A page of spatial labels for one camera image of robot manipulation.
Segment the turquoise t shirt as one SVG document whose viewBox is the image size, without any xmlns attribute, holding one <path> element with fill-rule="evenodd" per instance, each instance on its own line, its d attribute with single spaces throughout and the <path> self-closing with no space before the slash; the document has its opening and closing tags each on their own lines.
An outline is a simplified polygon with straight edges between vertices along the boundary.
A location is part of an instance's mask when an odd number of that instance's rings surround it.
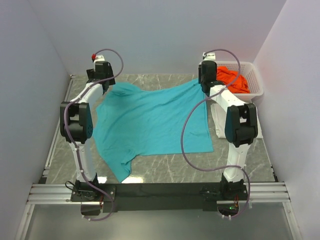
<svg viewBox="0 0 320 240">
<path fill-rule="evenodd" d="M 96 108 L 93 138 L 118 181 L 136 156 L 210 153 L 205 96 L 197 79 L 154 91 L 118 82 Z"/>
</svg>

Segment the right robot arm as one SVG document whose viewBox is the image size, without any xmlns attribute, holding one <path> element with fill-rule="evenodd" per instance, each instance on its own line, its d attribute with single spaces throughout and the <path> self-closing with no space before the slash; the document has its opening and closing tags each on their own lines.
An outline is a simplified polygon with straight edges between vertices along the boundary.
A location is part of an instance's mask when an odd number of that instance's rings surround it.
<svg viewBox="0 0 320 240">
<path fill-rule="evenodd" d="M 226 200 L 246 193 L 244 167 L 247 153 L 258 135 L 257 108 L 237 98 L 223 82 L 218 81 L 217 63 L 204 59 L 198 66 L 198 80 L 205 95 L 226 113 L 224 134 L 229 142 L 226 168 L 223 171 L 219 193 Z"/>
</svg>

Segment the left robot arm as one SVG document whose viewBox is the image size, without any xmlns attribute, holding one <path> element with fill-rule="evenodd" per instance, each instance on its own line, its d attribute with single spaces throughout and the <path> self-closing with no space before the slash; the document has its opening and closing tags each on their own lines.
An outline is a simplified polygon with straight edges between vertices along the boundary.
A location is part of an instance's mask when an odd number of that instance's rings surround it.
<svg viewBox="0 0 320 240">
<path fill-rule="evenodd" d="M 102 55 L 96 56 L 93 63 L 94 68 L 86 71 L 88 81 L 84 89 L 60 104 L 60 134 L 69 143 L 76 166 L 71 199 L 78 202 L 103 198 L 90 150 L 94 129 L 91 108 L 116 83 L 111 64 Z"/>
</svg>

